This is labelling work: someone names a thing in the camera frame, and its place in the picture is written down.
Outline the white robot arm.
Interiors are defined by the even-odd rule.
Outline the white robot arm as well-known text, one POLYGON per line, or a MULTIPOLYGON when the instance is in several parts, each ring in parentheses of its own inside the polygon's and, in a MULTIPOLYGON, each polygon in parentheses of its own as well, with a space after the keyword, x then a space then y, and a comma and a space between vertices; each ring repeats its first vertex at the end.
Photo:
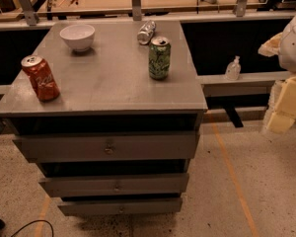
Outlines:
POLYGON ((283 69, 296 73, 296 15, 282 32, 278 59, 283 69))

